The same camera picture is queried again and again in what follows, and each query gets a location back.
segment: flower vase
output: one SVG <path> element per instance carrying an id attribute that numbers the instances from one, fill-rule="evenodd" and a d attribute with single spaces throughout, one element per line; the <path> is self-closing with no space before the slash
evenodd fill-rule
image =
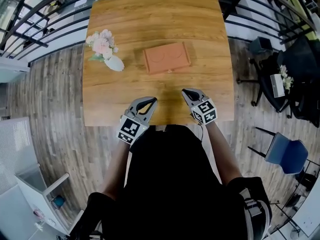
<path id="1" fill-rule="evenodd" d="M 109 59 L 105 59 L 104 63 L 114 71 L 122 71 L 125 68 L 124 63 L 117 56 L 112 55 Z"/>

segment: black railing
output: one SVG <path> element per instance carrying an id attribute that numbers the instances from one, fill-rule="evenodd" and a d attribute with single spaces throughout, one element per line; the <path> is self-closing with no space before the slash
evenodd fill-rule
<path id="1" fill-rule="evenodd" d="M 35 35 L 37 35 L 38 33 L 41 33 L 41 32 L 46 32 L 49 29 L 49 27 L 53 26 L 54 24 L 66 19 L 66 18 L 68 18 L 70 16 L 79 14 L 81 12 L 90 10 L 92 8 L 91 5 L 87 5 L 87 6 L 83 7 L 83 8 L 77 9 L 75 11 L 72 11 L 72 12 L 62 16 L 62 17 L 58 18 L 57 20 L 55 20 L 55 21 L 53 21 L 53 22 L 51 22 L 49 24 L 46 24 L 46 26 L 44 26 L 44 27 L 39 27 L 38 23 L 40 23 L 41 21 L 48 20 L 49 17 L 51 15 L 53 15 L 54 13 L 57 13 L 57 12 L 63 10 L 64 8 L 66 8 L 66 7 L 70 6 L 70 5 L 75 4 L 77 1 L 80 1 L 80 0 L 70 0 L 68 2 L 65 2 L 60 7 L 52 10 L 51 12 L 47 13 L 46 15 L 43 15 L 42 13 L 39 12 L 43 7 L 49 5 L 52 1 L 54 1 L 54 0 L 43 0 L 43 1 L 41 1 L 35 7 L 31 7 L 30 11 L 23 18 L 21 18 L 15 25 L 11 25 L 9 27 L 9 29 L 6 29 L 6 30 L 0 29 L 0 31 L 4 32 L 4 37 L 2 39 L 2 42 L 0 43 L 0 47 L 4 47 L 4 45 L 7 43 L 7 41 L 9 40 L 9 38 L 11 36 L 16 36 L 14 41 L 11 42 L 9 45 L 7 45 L 7 47 L 5 48 L 5 50 L 3 51 L 1 56 L 10 57 L 10 58 L 19 60 L 19 59 L 25 57 L 26 55 L 30 54 L 31 52 L 35 51 L 36 49 L 40 48 L 40 47 L 48 47 L 50 42 L 56 40 L 59 37 L 65 36 L 67 34 L 71 34 L 71 33 L 76 32 L 76 31 L 83 30 L 83 29 L 85 29 L 87 27 L 87 26 L 77 27 L 77 28 L 72 29 L 71 31 L 68 31 L 68 32 L 63 33 L 63 34 L 61 34 L 59 36 L 56 36 L 56 37 L 54 37 L 54 38 L 52 38 L 50 40 L 46 40 L 46 41 L 41 42 L 41 40 L 43 40 L 44 38 L 49 37 L 53 33 L 56 33 L 58 31 L 63 30 L 64 28 L 67 28 L 67 27 L 70 27 L 70 26 L 75 25 L 77 23 L 80 23 L 80 22 L 88 20 L 89 19 L 88 16 L 83 17 L 83 18 L 78 19 L 78 20 L 74 20 L 73 22 L 65 24 L 64 26 L 59 27 L 57 29 L 53 29 L 53 31 L 50 31 L 50 32 L 44 34 L 39 39 L 36 39 Z M 263 33 L 263 34 L 266 34 L 266 35 L 268 35 L 270 37 L 278 39 L 280 44 L 286 44 L 286 43 L 288 43 L 288 42 L 290 42 L 292 40 L 295 40 L 296 38 L 298 38 L 298 37 L 300 37 L 302 35 L 305 35 L 305 34 L 315 30 L 315 26 L 314 26 L 314 23 L 312 22 L 312 19 L 311 19 L 310 15 L 309 15 L 309 12 L 303 6 L 302 6 L 302 8 L 305 9 L 304 13 L 307 16 L 305 16 L 302 12 L 298 11 L 295 7 L 290 5 L 286 0 L 275 0 L 277 3 L 285 6 L 292 14 L 294 14 L 298 18 L 298 21 L 296 21 L 295 19 L 293 19 L 291 17 L 291 14 L 287 15 L 284 12 L 281 12 L 278 9 L 272 7 L 270 4 L 266 4 L 266 3 L 264 3 L 264 2 L 262 2 L 260 0 L 250 0 L 250 1 L 253 1 L 255 3 L 258 3 L 258 4 L 268 8 L 269 10 L 274 12 L 275 15 L 277 15 L 277 18 L 271 17 L 271 16 L 269 16 L 269 15 L 267 15 L 265 13 L 262 13 L 261 11 L 258 11 L 256 9 L 254 9 L 254 8 L 250 8 L 248 6 L 244 6 L 243 4 L 239 4 L 240 1 L 241 0 L 219 0 L 219 3 L 221 5 L 226 5 L 226 8 L 224 9 L 224 12 L 223 12 L 223 19 L 224 19 L 224 21 L 226 23 L 237 25 L 237 26 L 240 26 L 240 27 L 245 27 L 245 28 L 248 28 L 248 29 Z M 26 6 L 26 4 L 24 3 L 23 0 L 20 1 L 20 4 Z M 268 19 L 270 21 L 275 22 L 276 25 L 272 26 L 270 24 L 267 24 L 265 22 L 259 21 L 257 19 L 252 18 L 252 17 L 249 17 L 247 15 L 243 15 L 243 14 L 237 13 L 236 8 L 243 9 L 243 10 L 252 12 L 254 14 L 258 14 L 258 15 L 260 15 L 260 16 L 262 16 L 262 17 L 264 17 L 264 18 L 266 18 L 266 19 Z M 16 9 L 16 14 L 17 15 L 19 15 L 19 13 L 20 13 L 19 9 L 20 8 Z M 34 14 L 39 15 L 40 19 L 38 19 L 34 23 L 30 23 L 30 18 Z M 253 22 L 255 24 L 259 24 L 259 25 L 264 26 L 267 29 L 270 29 L 272 31 L 269 32 L 269 31 L 262 30 L 262 29 L 259 29 L 257 27 L 251 26 L 251 25 L 247 25 L 247 24 L 243 24 L 243 23 L 240 23 L 240 22 L 237 22 L 237 21 L 230 20 L 229 16 L 237 17 L 237 18 L 240 18 L 240 19 L 244 19 L 244 20 Z M 23 31 L 23 33 L 18 33 L 17 30 L 24 23 L 28 24 L 28 28 L 25 31 Z M 28 31 L 31 30 L 31 29 L 36 29 L 36 31 L 32 35 L 27 36 Z M 24 40 L 9 51 L 9 49 L 19 39 L 24 39 Z M 14 54 L 14 52 L 18 48 L 20 48 L 21 46 L 22 46 L 22 49 L 18 53 Z"/>

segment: terracotta box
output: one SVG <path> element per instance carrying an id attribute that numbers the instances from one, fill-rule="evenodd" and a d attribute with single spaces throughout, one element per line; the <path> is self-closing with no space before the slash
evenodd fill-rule
<path id="1" fill-rule="evenodd" d="M 143 51 L 149 74 L 171 71 L 190 66 L 190 58 L 183 42 L 157 46 Z"/>

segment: wooden floor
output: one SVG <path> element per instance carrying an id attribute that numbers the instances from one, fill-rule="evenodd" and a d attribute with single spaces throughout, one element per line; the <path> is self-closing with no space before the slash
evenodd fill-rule
<path id="1" fill-rule="evenodd" d="M 234 79 L 254 79 L 249 65 L 248 44 L 229 40 Z M 66 198 L 63 213 L 71 221 L 79 209 L 86 207 L 91 192 L 99 189 L 116 144 L 113 127 L 85 127 L 82 100 L 83 45 L 77 45 L 41 58 L 31 65 L 31 71 L 7 87 L 7 113 L 12 118 L 29 117 L 35 153 L 47 184 L 64 173 L 70 178 L 60 194 Z M 230 143 L 243 176 L 262 178 L 272 202 L 285 201 L 294 191 L 296 180 L 281 168 L 264 161 L 251 152 L 252 146 L 267 152 L 271 136 L 254 127 L 281 132 L 291 139 L 300 139 L 309 151 L 309 159 L 320 162 L 320 131 L 307 121 L 287 119 L 286 113 L 276 113 L 262 96 L 258 107 L 250 102 L 257 96 L 258 86 L 234 83 L 235 120 L 218 124 Z M 200 138 L 198 125 L 189 125 Z M 203 146 L 213 165 L 214 159 L 207 132 Z M 308 172 L 317 170 L 310 167 Z M 285 217 L 273 205 L 272 226 L 281 225 Z"/>

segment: black shirt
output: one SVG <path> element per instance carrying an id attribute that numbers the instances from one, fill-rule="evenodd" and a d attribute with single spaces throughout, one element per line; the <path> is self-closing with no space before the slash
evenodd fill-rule
<path id="1" fill-rule="evenodd" d="M 102 221 L 105 239 L 201 237 L 247 239 L 244 188 L 269 201 L 262 181 L 235 178 L 221 185 L 201 141 L 185 126 L 149 128 L 131 147 L 127 183 L 117 201 L 92 193 L 71 233 L 79 239 Z"/>

